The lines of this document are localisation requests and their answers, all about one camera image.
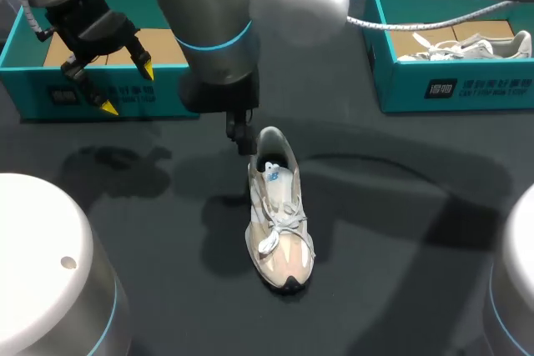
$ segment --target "shoe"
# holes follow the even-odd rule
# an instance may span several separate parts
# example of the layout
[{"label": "shoe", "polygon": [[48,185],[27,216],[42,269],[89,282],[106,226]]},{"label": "shoe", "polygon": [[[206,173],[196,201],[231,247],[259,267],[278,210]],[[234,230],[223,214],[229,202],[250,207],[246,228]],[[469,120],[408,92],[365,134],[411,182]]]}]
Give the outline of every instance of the shoe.
[{"label": "shoe", "polygon": [[473,35],[462,42],[446,41],[431,45],[418,33],[413,34],[417,42],[427,51],[401,56],[401,62],[434,61],[434,60],[475,60],[496,58],[530,58],[532,56],[531,34],[520,31],[514,38],[486,38]]},{"label": "shoe", "polygon": [[291,146],[275,127],[258,136],[250,158],[250,224],[245,241],[263,280],[283,293],[302,289],[314,267],[314,244],[302,207],[300,175]]}]

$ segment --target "logo on shoe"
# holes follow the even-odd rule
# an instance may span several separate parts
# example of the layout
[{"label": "logo on shoe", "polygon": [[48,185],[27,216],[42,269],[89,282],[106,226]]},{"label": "logo on shoe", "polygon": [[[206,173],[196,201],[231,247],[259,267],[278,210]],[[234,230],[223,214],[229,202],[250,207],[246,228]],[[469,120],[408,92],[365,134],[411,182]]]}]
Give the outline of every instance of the logo on shoe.
[{"label": "logo on shoe", "polygon": [[271,183],[278,179],[278,172],[267,175],[267,182]]}]

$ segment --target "shoe box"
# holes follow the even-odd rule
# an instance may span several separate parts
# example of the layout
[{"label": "shoe box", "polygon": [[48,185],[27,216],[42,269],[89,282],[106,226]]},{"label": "shoe box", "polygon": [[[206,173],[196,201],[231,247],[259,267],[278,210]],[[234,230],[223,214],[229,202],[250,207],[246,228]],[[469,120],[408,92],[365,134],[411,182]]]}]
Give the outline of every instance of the shoe box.
[{"label": "shoe box", "polygon": [[[61,73],[61,65],[72,53],[56,34],[45,43],[39,42],[21,9],[0,54],[0,79],[21,119],[99,121],[198,117],[187,111],[179,99],[181,78],[189,66],[156,0],[106,1],[140,29],[136,36],[152,56],[154,80],[141,77],[125,48],[101,56],[85,69],[95,86],[107,94],[119,116],[89,106]],[[42,9],[33,13],[42,27],[49,26]]]},{"label": "shoe box", "polygon": [[[364,19],[390,24],[436,23],[495,3],[367,0]],[[521,30],[534,33],[534,5],[530,3],[503,8],[483,20],[418,33],[434,45],[460,42],[476,33],[511,38]],[[412,33],[363,32],[380,109],[385,113],[534,108],[534,58],[400,62],[400,56],[426,50]]]}]

